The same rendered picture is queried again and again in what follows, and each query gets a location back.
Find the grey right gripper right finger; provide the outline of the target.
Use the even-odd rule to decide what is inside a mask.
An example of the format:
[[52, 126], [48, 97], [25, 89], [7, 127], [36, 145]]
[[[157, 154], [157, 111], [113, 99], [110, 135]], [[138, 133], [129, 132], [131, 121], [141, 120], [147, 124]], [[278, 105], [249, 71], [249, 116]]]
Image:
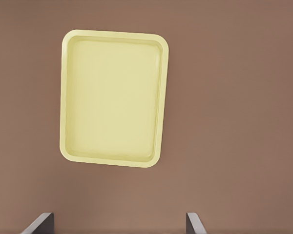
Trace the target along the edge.
[[186, 234], [207, 234], [197, 213], [186, 213]]

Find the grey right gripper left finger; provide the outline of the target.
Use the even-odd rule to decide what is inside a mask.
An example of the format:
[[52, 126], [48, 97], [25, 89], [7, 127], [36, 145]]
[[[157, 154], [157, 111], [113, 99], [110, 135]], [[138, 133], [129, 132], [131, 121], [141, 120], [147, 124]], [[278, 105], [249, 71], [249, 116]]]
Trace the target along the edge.
[[54, 234], [54, 214], [42, 213], [21, 234]]

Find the pale yellow rectangular tray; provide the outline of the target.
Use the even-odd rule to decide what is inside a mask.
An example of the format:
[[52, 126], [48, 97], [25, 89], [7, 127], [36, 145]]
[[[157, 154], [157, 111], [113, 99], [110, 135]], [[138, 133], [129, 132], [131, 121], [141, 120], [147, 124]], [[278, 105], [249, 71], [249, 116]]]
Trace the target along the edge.
[[60, 152], [149, 168], [161, 155], [169, 46], [160, 35], [72, 30], [62, 41]]

